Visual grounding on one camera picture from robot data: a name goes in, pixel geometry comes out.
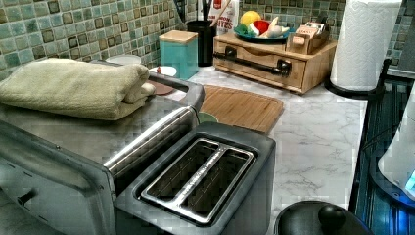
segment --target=black kettle lid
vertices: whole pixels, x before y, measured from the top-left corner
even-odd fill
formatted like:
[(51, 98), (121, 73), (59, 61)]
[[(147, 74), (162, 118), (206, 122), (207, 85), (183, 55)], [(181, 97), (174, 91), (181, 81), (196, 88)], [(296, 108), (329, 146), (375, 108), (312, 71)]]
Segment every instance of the black kettle lid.
[(275, 235), (373, 235), (353, 213), (336, 205), (303, 201), (289, 205), (278, 215)]

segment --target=white marble countertop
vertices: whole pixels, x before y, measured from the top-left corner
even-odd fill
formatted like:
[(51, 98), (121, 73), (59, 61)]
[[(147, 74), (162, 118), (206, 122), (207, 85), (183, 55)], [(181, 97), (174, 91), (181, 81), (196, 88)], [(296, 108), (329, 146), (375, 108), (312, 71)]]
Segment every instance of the white marble countertop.
[[(321, 200), (345, 209), (357, 160), (367, 102), (342, 98), (322, 85), (304, 95), (201, 68), (190, 81), (245, 90), (284, 102), (269, 137), (277, 142), (272, 217), (286, 206)], [(55, 234), (0, 195), (0, 234)]]

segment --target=towel stack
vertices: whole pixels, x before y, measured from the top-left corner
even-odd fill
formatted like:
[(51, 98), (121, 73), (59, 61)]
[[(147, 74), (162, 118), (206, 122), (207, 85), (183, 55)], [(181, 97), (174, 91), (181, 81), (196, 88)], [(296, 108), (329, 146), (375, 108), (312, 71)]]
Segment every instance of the towel stack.
[(145, 104), (155, 87), (146, 67), (47, 59), (0, 82), (0, 102), (79, 118), (116, 120)]

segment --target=stainless steel toaster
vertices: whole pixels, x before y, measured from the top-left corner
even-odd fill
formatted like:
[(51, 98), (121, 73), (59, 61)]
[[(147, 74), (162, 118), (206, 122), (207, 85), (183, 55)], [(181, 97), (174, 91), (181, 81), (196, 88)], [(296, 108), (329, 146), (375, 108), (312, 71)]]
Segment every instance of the stainless steel toaster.
[(117, 192), (199, 124), (201, 85), (150, 79), (186, 92), (184, 101), (154, 96), (117, 121), (0, 104), (0, 188), (65, 234), (115, 234)]

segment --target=teal canister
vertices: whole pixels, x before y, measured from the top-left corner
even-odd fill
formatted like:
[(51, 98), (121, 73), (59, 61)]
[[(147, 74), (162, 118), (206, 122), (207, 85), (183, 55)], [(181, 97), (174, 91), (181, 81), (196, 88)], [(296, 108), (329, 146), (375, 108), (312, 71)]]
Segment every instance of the teal canister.
[(198, 33), (172, 30), (160, 36), (161, 64), (177, 69), (187, 80), (198, 72)]

